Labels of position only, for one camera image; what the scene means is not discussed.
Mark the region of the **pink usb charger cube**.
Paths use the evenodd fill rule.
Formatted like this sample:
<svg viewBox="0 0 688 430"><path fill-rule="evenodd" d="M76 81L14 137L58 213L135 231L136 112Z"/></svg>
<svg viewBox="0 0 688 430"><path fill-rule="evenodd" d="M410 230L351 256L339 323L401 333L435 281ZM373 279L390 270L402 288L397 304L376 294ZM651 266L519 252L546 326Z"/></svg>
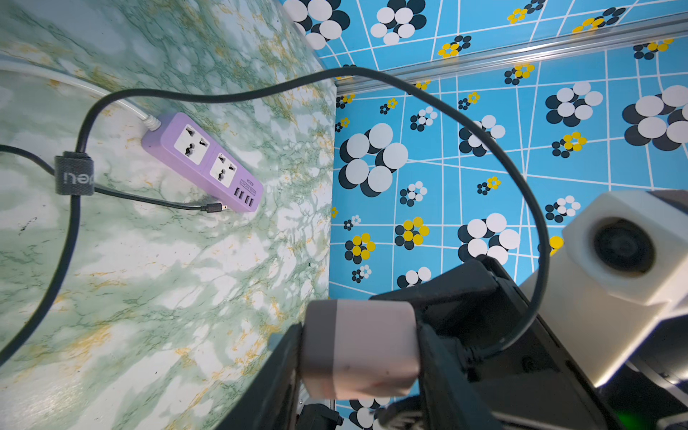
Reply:
<svg viewBox="0 0 688 430"><path fill-rule="evenodd" d="M420 374L414 308L399 301L311 302L299 374L309 395L318 400L409 395Z"/></svg>

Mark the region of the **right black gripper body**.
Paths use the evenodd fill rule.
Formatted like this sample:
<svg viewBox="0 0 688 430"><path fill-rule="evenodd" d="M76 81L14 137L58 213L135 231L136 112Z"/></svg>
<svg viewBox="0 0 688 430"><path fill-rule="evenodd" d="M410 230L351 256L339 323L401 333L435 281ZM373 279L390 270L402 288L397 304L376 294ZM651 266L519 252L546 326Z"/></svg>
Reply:
<svg viewBox="0 0 688 430"><path fill-rule="evenodd" d="M476 347L517 324L528 302L503 266L481 257L417 287L382 295L411 304L460 361L463 374L500 429L684 429L687 426L687 320L662 322L631 362L595 387L542 320L506 351L479 358ZM419 393L381 408L385 429L426 429Z"/></svg>

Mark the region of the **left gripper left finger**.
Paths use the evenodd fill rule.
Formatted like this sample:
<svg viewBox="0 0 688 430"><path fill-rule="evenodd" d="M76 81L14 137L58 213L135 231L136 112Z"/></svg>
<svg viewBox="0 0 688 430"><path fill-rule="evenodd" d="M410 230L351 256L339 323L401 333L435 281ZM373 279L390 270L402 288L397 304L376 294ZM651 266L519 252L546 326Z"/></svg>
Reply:
<svg viewBox="0 0 688 430"><path fill-rule="evenodd" d="M297 422L299 347L302 325L282 336L262 369L218 429L294 429Z"/></svg>

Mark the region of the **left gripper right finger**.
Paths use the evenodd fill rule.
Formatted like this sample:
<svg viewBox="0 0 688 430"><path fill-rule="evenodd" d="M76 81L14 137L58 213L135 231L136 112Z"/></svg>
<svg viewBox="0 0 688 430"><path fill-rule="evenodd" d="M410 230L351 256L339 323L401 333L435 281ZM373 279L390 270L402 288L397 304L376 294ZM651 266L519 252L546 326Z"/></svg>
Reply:
<svg viewBox="0 0 688 430"><path fill-rule="evenodd" d="M426 324L417 332L426 429L498 429L500 422L463 374L460 361Z"/></svg>

